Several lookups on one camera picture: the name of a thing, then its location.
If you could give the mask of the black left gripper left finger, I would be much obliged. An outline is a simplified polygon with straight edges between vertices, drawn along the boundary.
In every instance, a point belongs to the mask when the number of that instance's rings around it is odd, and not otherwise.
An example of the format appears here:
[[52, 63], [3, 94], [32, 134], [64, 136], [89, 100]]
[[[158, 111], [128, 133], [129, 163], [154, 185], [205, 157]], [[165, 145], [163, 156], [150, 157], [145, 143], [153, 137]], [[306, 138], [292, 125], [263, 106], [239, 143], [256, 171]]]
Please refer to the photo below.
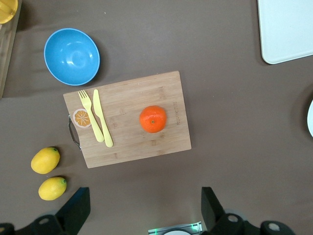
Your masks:
[[55, 214], [40, 216], [19, 230], [16, 230], [11, 223], [1, 223], [0, 233], [2, 235], [76, 235], [89, 214], [89, 188], [81, 187]]

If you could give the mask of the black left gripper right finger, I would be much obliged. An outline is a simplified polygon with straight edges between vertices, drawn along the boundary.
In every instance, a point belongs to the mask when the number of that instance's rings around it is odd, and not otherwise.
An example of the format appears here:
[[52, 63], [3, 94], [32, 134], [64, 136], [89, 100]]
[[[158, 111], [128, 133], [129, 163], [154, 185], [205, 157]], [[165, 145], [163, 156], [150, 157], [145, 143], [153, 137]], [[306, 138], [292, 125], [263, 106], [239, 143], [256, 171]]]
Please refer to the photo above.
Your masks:
[[264, 221], [260, 227], [234, 213], [226, 213], [211, 187], [201, 188], [201, 214], [207, 230], [204, 235], [292, 235], [293, 230], [278, 221]]

